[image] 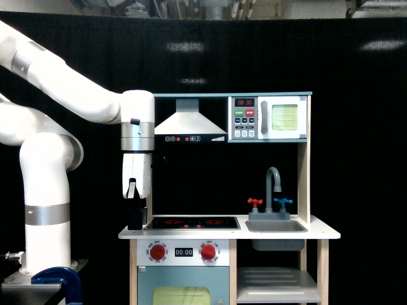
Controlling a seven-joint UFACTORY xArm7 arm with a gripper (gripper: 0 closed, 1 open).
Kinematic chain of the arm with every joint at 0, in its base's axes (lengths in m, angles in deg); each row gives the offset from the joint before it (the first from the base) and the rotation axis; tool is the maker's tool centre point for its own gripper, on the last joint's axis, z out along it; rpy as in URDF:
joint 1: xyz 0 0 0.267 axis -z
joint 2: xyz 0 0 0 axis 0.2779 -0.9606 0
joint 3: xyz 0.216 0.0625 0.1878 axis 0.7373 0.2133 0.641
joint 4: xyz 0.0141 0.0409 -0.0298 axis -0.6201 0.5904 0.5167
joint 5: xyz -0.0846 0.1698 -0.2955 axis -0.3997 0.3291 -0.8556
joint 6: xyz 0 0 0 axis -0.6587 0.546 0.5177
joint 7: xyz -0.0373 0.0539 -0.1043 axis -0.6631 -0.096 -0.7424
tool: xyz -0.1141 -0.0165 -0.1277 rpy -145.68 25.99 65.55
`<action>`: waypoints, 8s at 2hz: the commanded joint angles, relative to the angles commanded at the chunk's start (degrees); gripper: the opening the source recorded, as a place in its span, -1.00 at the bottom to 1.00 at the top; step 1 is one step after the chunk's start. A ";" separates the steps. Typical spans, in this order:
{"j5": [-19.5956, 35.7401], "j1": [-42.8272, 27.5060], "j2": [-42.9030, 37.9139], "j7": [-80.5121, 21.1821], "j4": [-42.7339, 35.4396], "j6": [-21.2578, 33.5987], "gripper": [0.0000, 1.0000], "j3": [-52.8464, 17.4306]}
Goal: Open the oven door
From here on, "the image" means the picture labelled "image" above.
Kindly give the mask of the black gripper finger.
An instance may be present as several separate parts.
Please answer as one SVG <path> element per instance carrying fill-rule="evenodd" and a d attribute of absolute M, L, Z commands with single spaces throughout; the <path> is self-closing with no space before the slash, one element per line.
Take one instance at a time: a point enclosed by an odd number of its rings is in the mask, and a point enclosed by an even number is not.
<path fill-rule="evenodd" d="M 142 212 L 140 207 L 141 199 L 135 187 L 129 187 L 127 194 L 128 203 L 128 229 L 142 229 Z"/>

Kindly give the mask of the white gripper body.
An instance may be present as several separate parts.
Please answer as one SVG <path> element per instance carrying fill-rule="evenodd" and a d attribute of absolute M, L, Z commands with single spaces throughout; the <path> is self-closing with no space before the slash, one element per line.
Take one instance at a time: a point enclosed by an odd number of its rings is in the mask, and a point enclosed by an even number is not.
<path fill-rule="evenodd" d="M 122 166 L 125 199 L 147 198 L 151 193 L 151 154 L 125 153 Z"/>

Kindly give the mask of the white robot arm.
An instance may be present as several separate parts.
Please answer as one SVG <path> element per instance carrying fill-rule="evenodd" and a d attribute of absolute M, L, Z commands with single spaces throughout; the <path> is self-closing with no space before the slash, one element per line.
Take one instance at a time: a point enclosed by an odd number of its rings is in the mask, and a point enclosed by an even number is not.
<path fill-rule="evenodd" d="M 144 90 L 111 92 L 7 24 L 1 24 L 1 65 L 79 117 L 121 126 L 122 189 L 127 200 L 151 192 L 155 99 Z M 1 143 L 20 149 L 25 201 L 23 271 L 34 275 L 71 265 L 68 172 L 83 161 L 80 141 L 36 109 L 1 98 Z"/>

